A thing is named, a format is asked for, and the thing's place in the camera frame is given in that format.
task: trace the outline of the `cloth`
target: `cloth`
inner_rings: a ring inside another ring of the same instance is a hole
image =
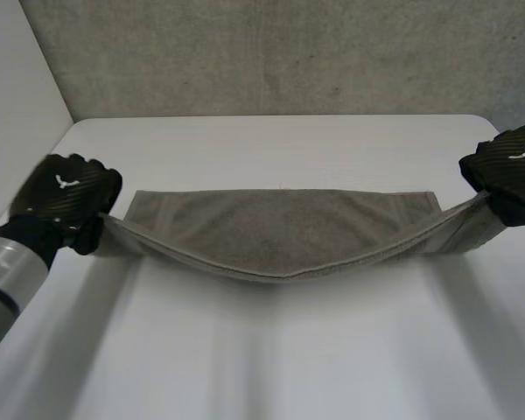
[[[119,242],[202,270],[283,283],[415,253],[475,249],[505,227],[486,195],[441,211],[433,192],[236,190],[136,193]]]

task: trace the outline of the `gray concrete wall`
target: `gray concrete wall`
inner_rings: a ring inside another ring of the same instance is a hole
[[[525,123],[525,0],[22,0],[74,120],[451,114]]]

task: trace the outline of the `silver cylinder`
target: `silver cylinder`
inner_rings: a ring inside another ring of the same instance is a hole
[[[48,268],[24,245],[0,238],[0,291],[16,302],[20,311],[32,300],[45,281]]]

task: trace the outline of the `table surface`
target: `table surface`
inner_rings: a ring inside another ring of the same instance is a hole
[[[136,190],[473,196],[472,115],[98,119],[55,149]],[[525,418],[525,227],[468,255],[277,287],[63,250],[0,346],[0,419]]]

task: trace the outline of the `carbon fiber glove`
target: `carbon fiber glove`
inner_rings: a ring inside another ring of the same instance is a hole
[[[525,225],[525,126],[504,131],[459,161],[463,177],[509,227]]]
[[[123,186],[123,178],[97,160],[79,155],[48,155],[34,169],[11,203],[10,219],[34,216],[54,227],[63,245],[78,254],[94,252],[103,221]]]

